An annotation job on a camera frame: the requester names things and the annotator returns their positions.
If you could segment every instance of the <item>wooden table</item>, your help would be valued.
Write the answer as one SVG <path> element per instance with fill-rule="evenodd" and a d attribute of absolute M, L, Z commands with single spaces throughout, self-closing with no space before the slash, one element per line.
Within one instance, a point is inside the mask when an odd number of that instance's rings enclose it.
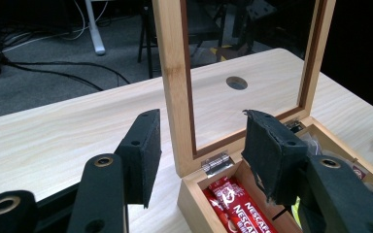
<path fill-rule="evenodd" d="M 270 74 L 271 81 L 283 73 L 293 73 L 289 78 L 295 79 L 302 61 L 288 52 L 271 50 L 192 70 L 198 134 L 207 123 L 221 117 L 219 111 L 208 116 L 213 111 L 201 108 L 209 105 L 205 98 L 211 92 L 206 85 L 214 86 L 211 80 L 220 78 L 217 73 L 233 70 L 227 76 L 245 78 L 269 72 L 272 66 L 276 72 Z M 221 91 L 215 89 L 214 93 L 212 96 L 222 102 Z M 0 116 L 0 193 L 25 189 L 39 201 L 77 183 L 92 156 L 113 152 L 135 117 L 155 108 L 161 110 L 162 156 L 150 207 L 129 206 L 130 231 L 189 232 L 176 204 L 181 179 L 175 172 L 162 78 Z M 373 164 L 372 106 L 321 74 L 312 116 Z M 220 131 L 212 132 L 213 136 L 220 137 Z M 206 138 L 197 135 L 198 145 L 205 144 Z"/>

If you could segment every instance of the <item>wooden box lid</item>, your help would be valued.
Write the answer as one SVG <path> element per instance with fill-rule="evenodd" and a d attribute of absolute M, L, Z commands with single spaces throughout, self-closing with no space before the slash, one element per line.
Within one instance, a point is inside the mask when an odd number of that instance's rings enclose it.
<path fill-rule="evenodd" d="M 221 151 L 243 147 L 245 109 L 276 116 L 281 122 L 307 117 L 322 64 L 335 0 L 317 0 L 304 60 L 276 49 L 189 70 L 186 0 L 153 0 L 159 57 L 171 130 L 175 165 L 180 177 L 201 168 Z M 245 72 L 243 67 L 251 67 Z M 227 82 L 247 82 L 235 90 Z M 195 121 L 200 115 L 201 121 Z"/>

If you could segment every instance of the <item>wooden box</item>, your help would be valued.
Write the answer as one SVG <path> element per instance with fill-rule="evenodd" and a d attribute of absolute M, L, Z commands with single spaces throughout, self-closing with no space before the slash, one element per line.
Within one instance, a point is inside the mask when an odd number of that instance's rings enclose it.
<path fill-rule="evenodd" d="M 196 80 L 194 75 L 200 69 L 188 69 L 185 1 L 153 0 L 173 152 L 182 178 L 178 206 L 193 232 L 225 232 L 202 192 L 223 176 L 237 177 L 267 217 L 284 208 L 266 203 L 249 164 L 241 156 L 246 121 L 241 111 L 246 108 L 271 113 L 282 123 L 298 120 L 302 126 L 299 136 L 309 133 L 319 139 L 323 149 L 363 166 L 368 170 L 363 181 L 373 183 L 373 166 L 310 116 L 334 5 L 334 0 L 316 2 L 304 61 L 288 51 L 271 50 L 227 61 L 224 69 L 218 64 L 212 77 Z M 248 88 L 239 90 L 242 92 L 228 88 L 227 78 L 235 82 L 243 79 Z M 211 106 L 209 99 L 214 99 Z M 219 117 L 196 122 L 196 109 L 200 114 L 202 109 L 216 111 Z M 222 131 L 224 137 L 211 137 Z M 201 168 L 202 163 L 223 151 L 230 155 L 233 166 L 209 177 Z M 273 224 L 279 232 L 301 231 L 289 213 Z"/>

